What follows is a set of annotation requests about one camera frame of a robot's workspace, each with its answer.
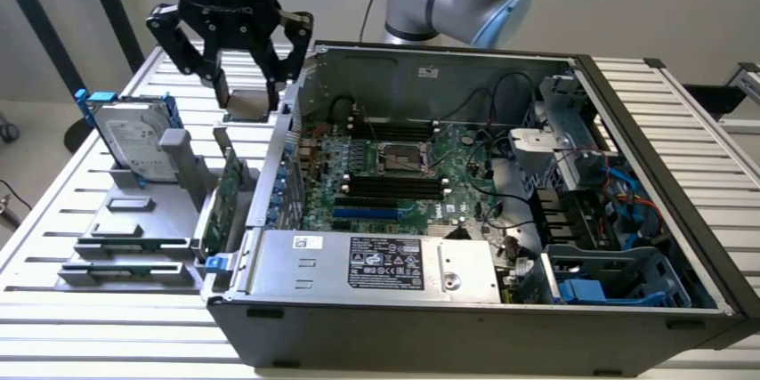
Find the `blue cable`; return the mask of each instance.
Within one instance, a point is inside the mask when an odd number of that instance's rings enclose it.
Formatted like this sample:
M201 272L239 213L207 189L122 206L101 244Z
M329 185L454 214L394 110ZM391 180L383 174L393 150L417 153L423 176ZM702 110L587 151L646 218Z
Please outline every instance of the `blue cable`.
M635 238L638 236L634 233L630 233L630 235L627 236L627 239L625 240L625 243L622 245L622 250L627 250L630 248L633 248L633 243L635 242Z
M605 173L609 172L610 176L626 182L630 186L630 189L633 190L633 193L638 193L638 182L633 178L617 171L614 168L607 168L606 166L601 168L601 171Z

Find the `blue latch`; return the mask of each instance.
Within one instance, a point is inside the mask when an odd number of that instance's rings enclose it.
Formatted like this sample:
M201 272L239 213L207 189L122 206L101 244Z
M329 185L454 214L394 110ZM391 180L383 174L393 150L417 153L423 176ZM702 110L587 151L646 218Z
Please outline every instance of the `blue latch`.
M97 92L86 98L87 102L113 102L118 98L117 93Z
M181 118L178 117L177 100L167 93L161 97L161 100L166 106L170 127L182 129L185 126L181 123Z
M665 302L666 294L661 291L643 298L606 298L598 280L567 279L558 283L558 294L566 304L597 304L611 306L657 307Z
M73 94L73 100L75 101L75 107L79 108L81 115L83 116L83 121L86 125L94 126L94 116L91 115L90 108L86 106L86 98L89 93L86 89L79 89L75 94Z
M227 260L225 257L209 257L205 259L206 273L225 273Z

